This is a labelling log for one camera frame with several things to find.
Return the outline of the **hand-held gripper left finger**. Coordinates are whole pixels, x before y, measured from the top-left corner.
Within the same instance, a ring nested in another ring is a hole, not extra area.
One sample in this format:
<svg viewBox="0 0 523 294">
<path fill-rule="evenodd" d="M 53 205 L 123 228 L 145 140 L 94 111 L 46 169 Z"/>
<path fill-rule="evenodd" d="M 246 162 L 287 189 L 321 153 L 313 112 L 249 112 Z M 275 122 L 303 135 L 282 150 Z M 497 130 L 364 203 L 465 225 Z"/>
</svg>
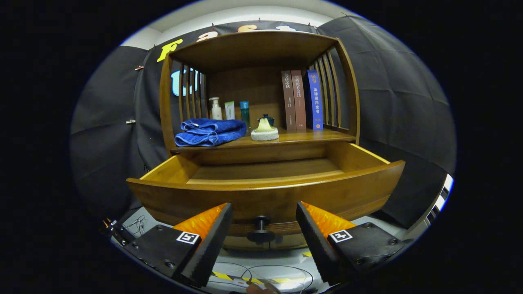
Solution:
<svg viewBox="0 0 523 294">
<path fill-rule="evenodd" d="M 123 236 L 123 248 L 152 270 L 178 283 L 204 287 L 233 219 L 223 203 L 168 227 L 157 225 L 138 238 Z"/>
</svg>

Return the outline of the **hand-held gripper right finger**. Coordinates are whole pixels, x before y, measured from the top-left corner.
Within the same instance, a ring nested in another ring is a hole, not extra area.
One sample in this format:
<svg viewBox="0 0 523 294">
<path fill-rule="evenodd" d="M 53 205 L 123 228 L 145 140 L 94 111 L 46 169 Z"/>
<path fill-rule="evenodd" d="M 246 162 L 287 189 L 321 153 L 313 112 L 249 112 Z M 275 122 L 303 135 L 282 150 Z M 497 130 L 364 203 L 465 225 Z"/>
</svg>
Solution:
<svg viewBox="0 0 523 294">
<path fill-rule="evenodd" d="M 355 225 L 309 203 L 296 220 L 322 281 L 336 285 L 370 275 L 401 255 L 413 239 L 400 239 L 372 222 Z"/>
</svg>

